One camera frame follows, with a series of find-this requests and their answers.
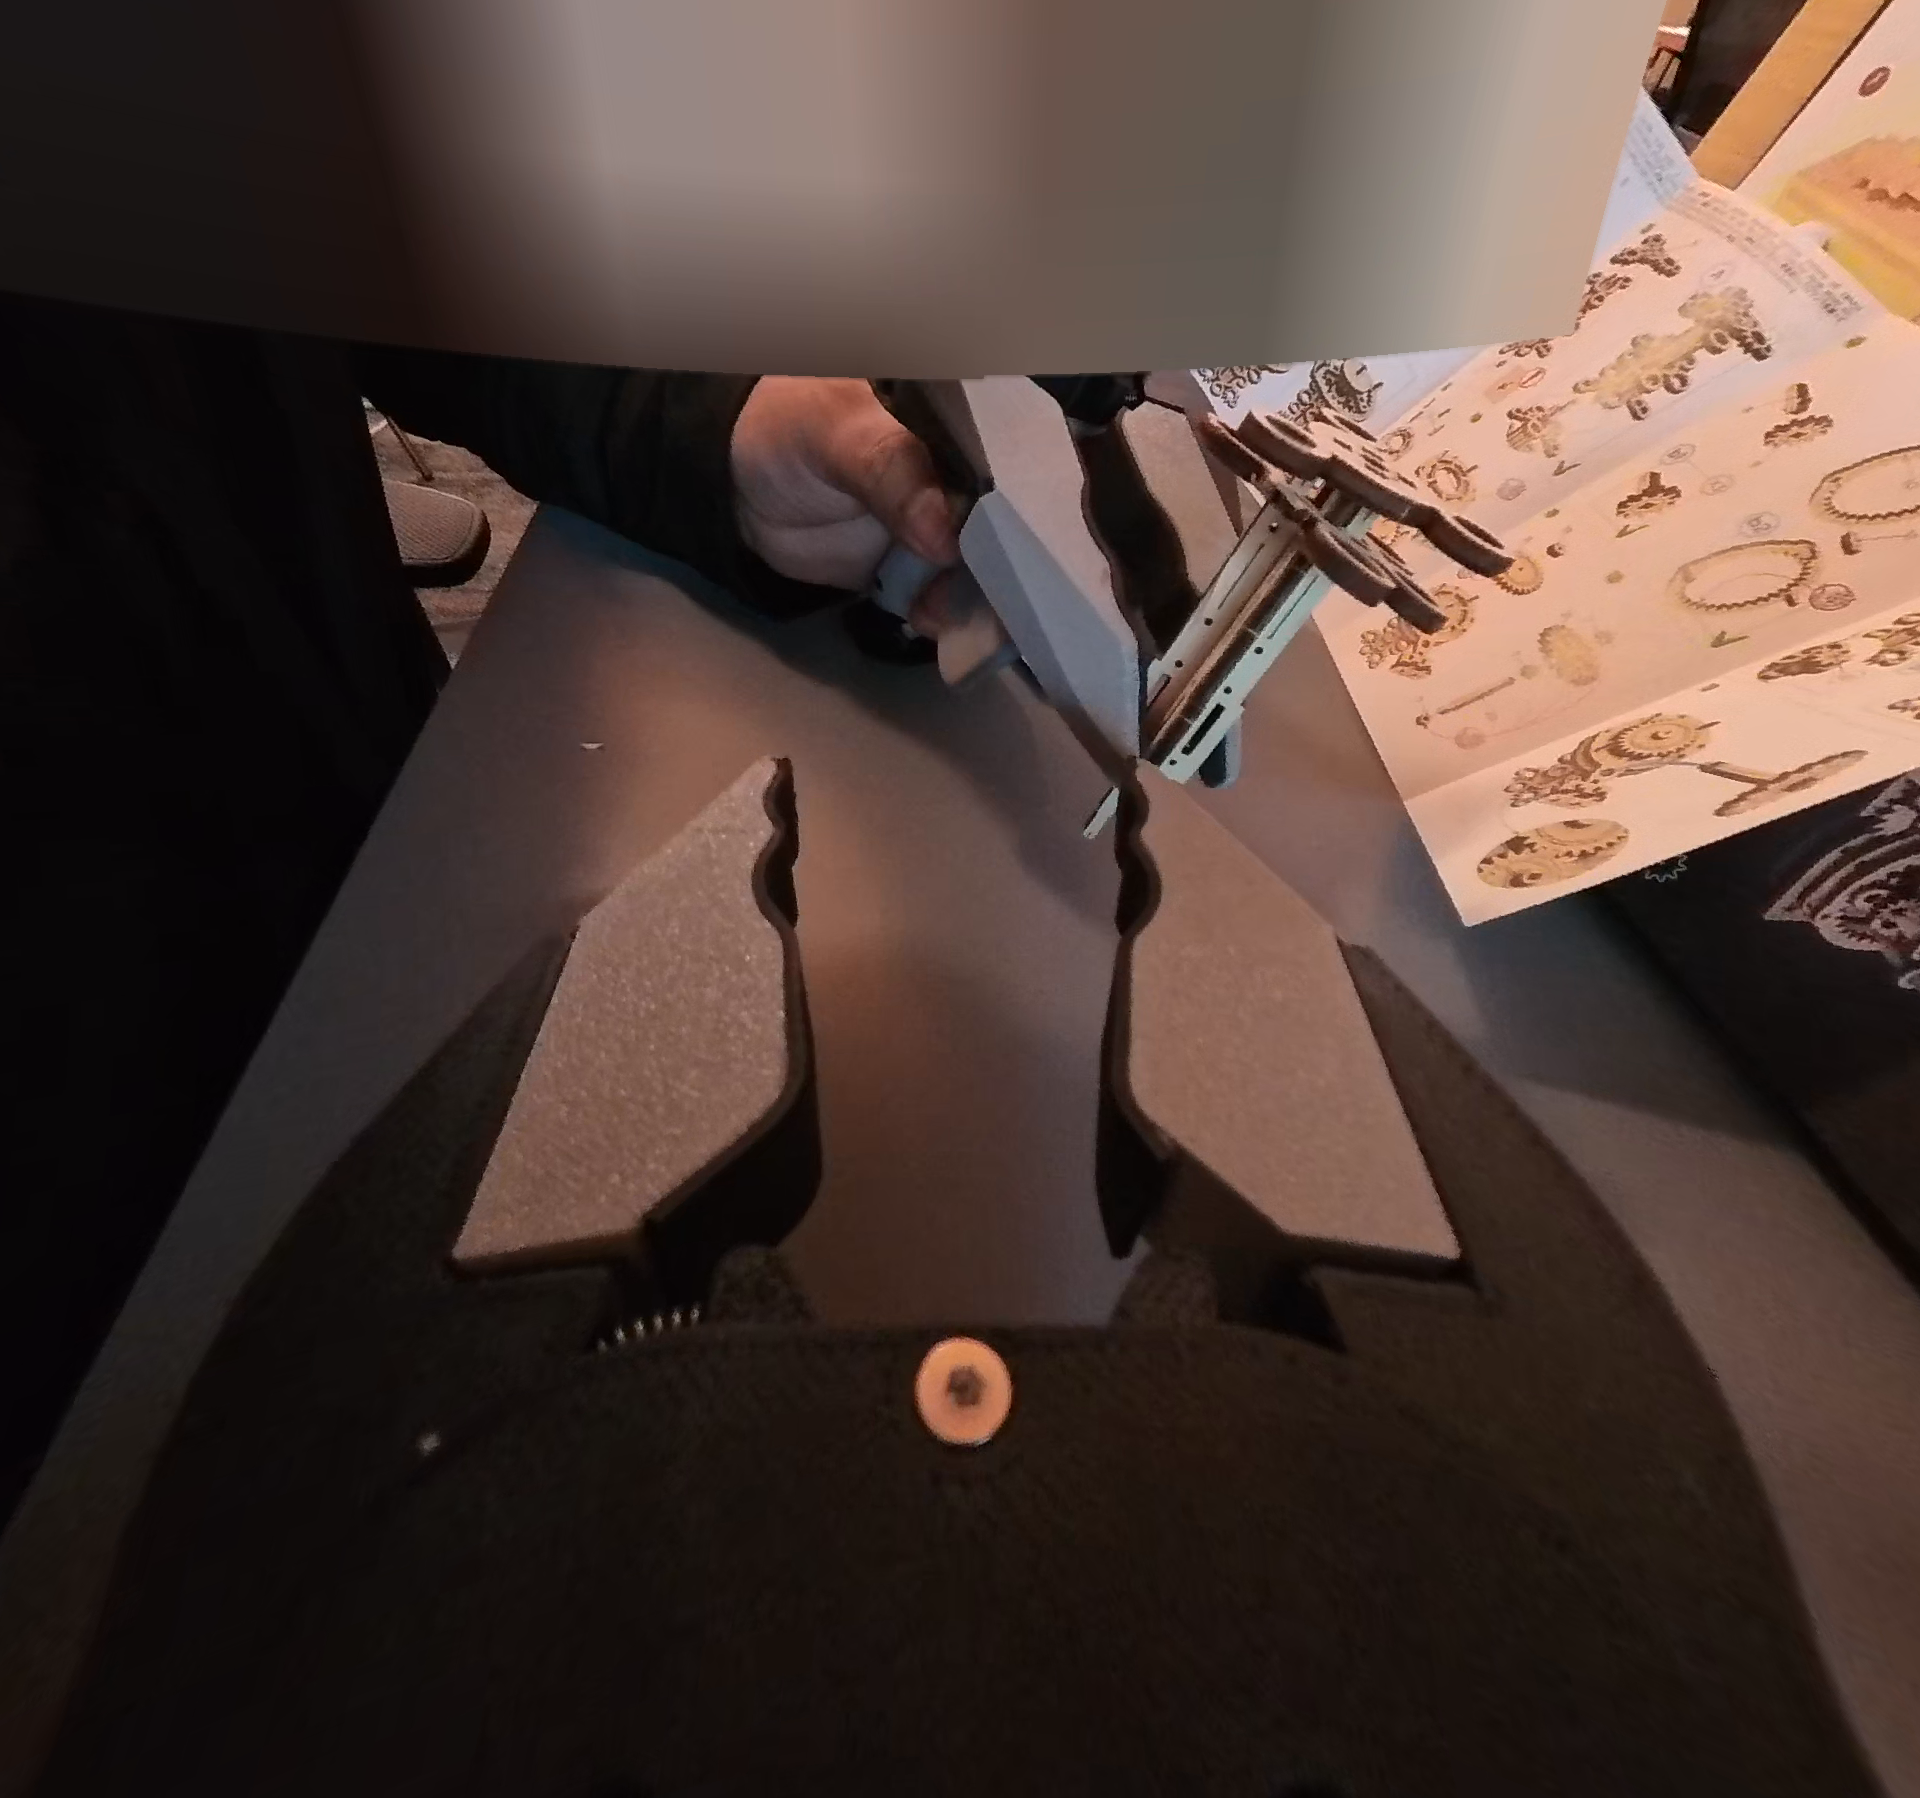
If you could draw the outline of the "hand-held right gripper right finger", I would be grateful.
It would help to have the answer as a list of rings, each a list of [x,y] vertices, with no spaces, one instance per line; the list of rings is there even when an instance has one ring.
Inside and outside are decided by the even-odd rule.
[[[1096,1216],[1217,1274],[1461,1260],[1335,932],[1177,783],[1120,793]]]

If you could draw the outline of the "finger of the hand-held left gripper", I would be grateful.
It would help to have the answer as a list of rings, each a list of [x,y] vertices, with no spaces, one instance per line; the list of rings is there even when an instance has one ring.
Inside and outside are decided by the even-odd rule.
[[[1152,402],[1081,434],[1093,534],[1120,609],[1175,636],[1224,564],[1224,501],[1189,417]]]
[[[1143,666],[1086,516],[1059,405],[1026,376],[961,379],[989,488],[960,552],[1046,701],[1106,761],[1141,753]]]

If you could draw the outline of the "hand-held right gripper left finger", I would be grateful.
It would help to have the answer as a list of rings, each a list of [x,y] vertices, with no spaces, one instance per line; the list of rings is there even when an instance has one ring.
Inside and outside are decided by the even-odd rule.
[[[710,1278],[822,1177],[792,762],[763,757],[577,925],[453,1261]]]

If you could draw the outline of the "wooden model shaft with rings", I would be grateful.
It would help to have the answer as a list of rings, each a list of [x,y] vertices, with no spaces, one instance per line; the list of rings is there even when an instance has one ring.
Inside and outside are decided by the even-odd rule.
[[[1147,673],[1141,758],[1172,782],[1205,771],[1327,589],[1386,608],[1417,635],[1446,625],[1438,599],[1369,543],[1377,519],[1412,529],[1467,571],[1493,577],[1512,566],[1496,536],[1444,512],[1353,420],[1248,411],[1226,424],[1205,414],[1197,433],[1259,509]]]

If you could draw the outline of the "person's left forearm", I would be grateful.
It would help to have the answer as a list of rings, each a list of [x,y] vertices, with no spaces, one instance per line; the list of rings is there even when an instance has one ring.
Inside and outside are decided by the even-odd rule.
[[[751,612],[819,608],[739,534],[729,443],[751,374],[629,370],[350,345],[353,376],[416,436],[466,450],[523,497],[673,560]]]

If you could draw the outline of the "person's left hand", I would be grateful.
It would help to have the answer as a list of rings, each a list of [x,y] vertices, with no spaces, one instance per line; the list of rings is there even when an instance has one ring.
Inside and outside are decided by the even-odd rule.
[[[859,592],[897,545],[936,569],[913,630],[939,638],[963,619],[954,571],[963,512],[869,381],[761,376],[733,424],[729,467],[739,534],[783,577]]]

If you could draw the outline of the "person's grey shoe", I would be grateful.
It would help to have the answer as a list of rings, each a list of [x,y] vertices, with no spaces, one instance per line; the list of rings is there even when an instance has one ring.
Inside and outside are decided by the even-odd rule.
[[[478,503],[388,477],[381,495],[409,587],[449,591],[478,575],[493,546],[493,529]]]

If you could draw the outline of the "printed assembly instruction sheet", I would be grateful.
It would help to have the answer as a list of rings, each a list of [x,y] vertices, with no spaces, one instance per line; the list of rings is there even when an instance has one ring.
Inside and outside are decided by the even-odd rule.
[[[1467,925],[1916,767],[1916,325],[1655,110],[1572,329],[1382,431],[1508,569],[1388,545],[1442,621],[1310,621]]]

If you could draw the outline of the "person's dark clothing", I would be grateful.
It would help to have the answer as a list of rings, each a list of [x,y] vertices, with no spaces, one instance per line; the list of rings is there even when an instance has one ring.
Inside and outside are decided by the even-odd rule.
[[[338,345],[1,307],[1,1511],[445,680]]]

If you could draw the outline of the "black printed product box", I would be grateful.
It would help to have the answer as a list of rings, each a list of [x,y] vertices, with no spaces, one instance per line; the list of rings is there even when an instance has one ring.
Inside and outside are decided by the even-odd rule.
[[[1918,1280],[1918,776],[1627,874],[1599,899]]]

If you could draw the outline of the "white yellow printed kit card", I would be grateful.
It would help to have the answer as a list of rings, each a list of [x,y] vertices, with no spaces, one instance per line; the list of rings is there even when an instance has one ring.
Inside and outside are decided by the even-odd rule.
[[[1889,312],[1918,318],[1918,0],[1892,0],[1741,194],[1829,254]]]

